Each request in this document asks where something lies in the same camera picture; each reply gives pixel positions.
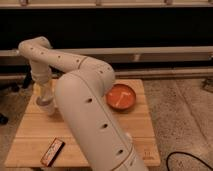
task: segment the speckled floor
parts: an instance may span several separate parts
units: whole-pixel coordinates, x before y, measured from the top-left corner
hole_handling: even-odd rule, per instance
[[[144,81],[162,161],[159,167],[149,168],[150,171],[166,171],[165,159],[176,150],[193,153],[213,166],[213,93],[202,90],[203,80]],[[0,112],[10,119],[7,125],[0,126],[0,171],[30,171],[6,169],[3,163],[31,93],[32,86],[19,93],[0,92]],[[196,160],[182,155],[173,156],[170,167],[172,171],[209,171]]]

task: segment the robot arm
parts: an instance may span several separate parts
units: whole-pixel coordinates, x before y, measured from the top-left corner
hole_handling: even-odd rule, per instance
[[[51,50],[44,37],[20,43],[20,54],[30,60],[33,80],[41,86],[38,104],[51,106],[49,65],[64,74],[55,99],[82,152],[94,171],[148,171],[130,139],[120,128],[102,96],[114,83],[111,66],[82,55]]]

